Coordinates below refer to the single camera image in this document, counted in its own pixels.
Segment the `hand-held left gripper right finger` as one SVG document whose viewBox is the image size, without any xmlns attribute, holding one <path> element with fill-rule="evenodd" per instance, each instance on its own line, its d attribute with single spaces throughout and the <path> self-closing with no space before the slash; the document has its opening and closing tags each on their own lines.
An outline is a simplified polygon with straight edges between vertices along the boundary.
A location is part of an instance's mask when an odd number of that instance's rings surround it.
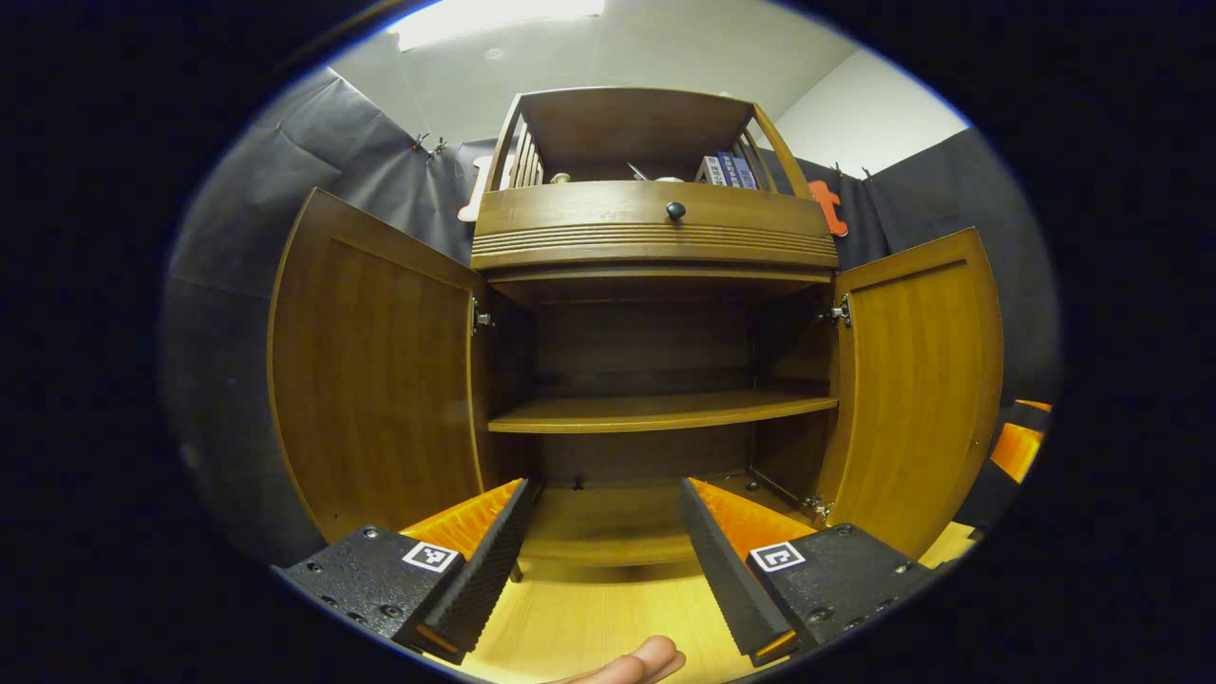
<svg viewBox="0 0 1216 684">
<path fill-rule="evenodd" d="M 817 531 L 699 478 L 680 482 L 679 510 L 734 646 L 755 667 L 851 637 L 938 581 L 857 525 Z"/>
</svg>

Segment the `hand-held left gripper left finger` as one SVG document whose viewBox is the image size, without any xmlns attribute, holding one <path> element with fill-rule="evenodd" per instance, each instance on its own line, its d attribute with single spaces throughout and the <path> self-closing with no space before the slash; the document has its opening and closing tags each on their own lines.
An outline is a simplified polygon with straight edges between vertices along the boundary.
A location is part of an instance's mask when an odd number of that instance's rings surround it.
<svg viewBox="0 0 1216 684">
<path fill-rule="evenodd" d="M 402 531 L 362 525 L 278 578 L 334 618 L 461 665 L 517 574 L 535 501 L 535 482 L 516 478 Z"/>
</svg>

